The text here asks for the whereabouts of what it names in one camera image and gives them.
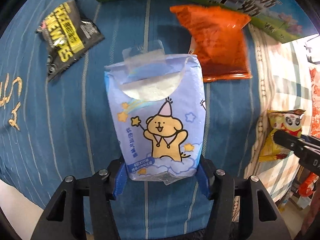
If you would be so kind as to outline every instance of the blue tablecloth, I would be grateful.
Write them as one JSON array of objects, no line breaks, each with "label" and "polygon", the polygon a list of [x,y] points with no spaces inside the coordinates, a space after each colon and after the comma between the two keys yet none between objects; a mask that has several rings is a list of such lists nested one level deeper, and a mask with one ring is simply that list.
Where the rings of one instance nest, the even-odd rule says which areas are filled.
[{"label": "blue tablecloth", "polygon": [[[34,31],[51,10],[66,0],[28,0],[0,39],[1,179],[44,208],[67,175],[91,176],[121,151],[104,87],[104,66],[122,61],[122,50],[161,40],[166,54],[187,53],[190,34],[169,7],[176,0],[120,0],[99,4],[79,0],[79,7],[105,40],[59,79],[46,82],[46,45]],[[245,30],[253,78],[206,83],[205,157],[233,176],[241,176],[251,158],[260,114],[254,45]],[[19,95],[18,82],[22,90]],[[9,125],[17,113],[17,127]],[[162,238],[206,226],[212,202],[194,177],[169,186],[127,181],[112,202],[122,239]],[[87,229],[91,230],[85,200]]]}]

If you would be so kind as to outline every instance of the panda face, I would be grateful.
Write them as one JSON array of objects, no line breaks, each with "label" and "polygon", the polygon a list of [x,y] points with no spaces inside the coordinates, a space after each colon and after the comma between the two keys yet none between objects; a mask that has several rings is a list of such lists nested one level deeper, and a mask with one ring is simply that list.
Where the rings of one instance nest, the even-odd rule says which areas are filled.
[{"label": "panda face", "polygon": [[284,115],[284,126],[290,131],[297,131],[301,128],[300,116],[296,114],[285,114]]}]

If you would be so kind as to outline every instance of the orange package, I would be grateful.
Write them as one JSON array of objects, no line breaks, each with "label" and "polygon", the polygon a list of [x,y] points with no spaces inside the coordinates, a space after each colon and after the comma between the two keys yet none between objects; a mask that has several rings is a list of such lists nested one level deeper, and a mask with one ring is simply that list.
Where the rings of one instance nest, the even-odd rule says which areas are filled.
[{"label": "orange package", "polygon": [[204,82],[252,77],[242,32],[250,16],[219,6],[178,5],[170,11],[195,40]]}]

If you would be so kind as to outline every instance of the snack bag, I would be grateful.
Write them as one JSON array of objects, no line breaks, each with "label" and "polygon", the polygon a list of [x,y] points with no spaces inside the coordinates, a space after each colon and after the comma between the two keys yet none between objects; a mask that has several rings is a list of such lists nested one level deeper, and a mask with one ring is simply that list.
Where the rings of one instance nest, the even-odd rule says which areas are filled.
[{"label": "snack bag", "polygon": [[76,0],[68,0],[55,8],[36,33],[42,33],[47,42],[49,81],[104,39],[96,25],[80,13]]},{"label": "snack bag", "polygon": [[204,82],[252,77],[242,32],[250,16],[219,6],[178,5],[170,11],[192,35],[189,53],[198,56]]},{"label": "snack bag", "polygon": [[148,52],[106,68],[109,106],[129,177],[168,185],[193,176],[205,120],[197,57]]},{"label": "snack bag", "polygon": [[268,135],[265,145],[263,146],[259,161],[282,160],[288,156],[290,150],[283,148],[273,141],[273,134],[277,130],[283,130],[287,133],[300,137],[302,133],[301,119],[305,110],[295,109],[292,111],[268,111],[269,121],[273,130]]}]

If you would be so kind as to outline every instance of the cartoon dog's ear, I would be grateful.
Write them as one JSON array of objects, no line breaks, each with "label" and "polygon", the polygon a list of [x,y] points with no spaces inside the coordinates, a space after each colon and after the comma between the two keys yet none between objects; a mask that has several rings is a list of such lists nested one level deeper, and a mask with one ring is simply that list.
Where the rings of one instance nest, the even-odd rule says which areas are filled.
[{"label": "cartoon dog's ear", "polygon": [[175,128],[176,131],[182,130],[182,128],[183,128],[182,122],[179,119],[174,118],[173,127]]},{"label": "cartoon dog's ear", "polygon": [[150,121],[154,118],[154,116],[150,116],[147,120],[146,120],[146,124],[149,124]]}]

